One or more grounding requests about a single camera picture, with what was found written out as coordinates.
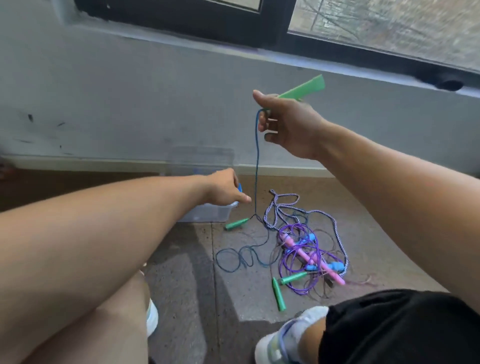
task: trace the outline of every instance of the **scuff mark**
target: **scuff mark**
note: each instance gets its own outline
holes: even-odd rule
[[[17,142],[22,142],[22,143],[27,143],[27,144],[33,144],[30,140],[24,140],[24,139],[15,139]]]

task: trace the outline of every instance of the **transparent storage bin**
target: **transparent storage bin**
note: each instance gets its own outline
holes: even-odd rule
[[[168,173],[171,176],[207,175],[233,167],[233,159],[233,150],[228,148],[176,146],[170,151]],[[226,222],[237,205],[238,202],[227,206],[199,205],[179,222]]]

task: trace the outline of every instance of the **hand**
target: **hand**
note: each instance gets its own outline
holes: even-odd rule
[[[268,112],[261,112],[258,131],[270,130],[265,140],[278,144],[300,158],[318,159],[321,128],[327,121],[310,105],[277,95],[253,92],[253,98]]]
[[[238,190],[239,180],[232,168],[219,170],[209,176],[206,201],[213,205],[230,205],[235,201],[249,203],[250,197]]]

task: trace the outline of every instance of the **window frame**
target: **window frame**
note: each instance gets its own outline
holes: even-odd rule
[[[74,1],[78,10],[108,21],[412,76],[449,91],[480,88],[474,71],[291,32],[296,0],[261,0],[258,10],[210,0]]]

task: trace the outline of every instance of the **wall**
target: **wall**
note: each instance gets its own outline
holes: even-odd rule
[[[318,71],[63,27],[45,0],[0,4],[3,154],[165,160],[172,145],[231,147],[255,163],[251,92]],[[324,73],[309,101],[400,151],[479,172],[480,99]],[[315,167],[261,143],[261,164]]]

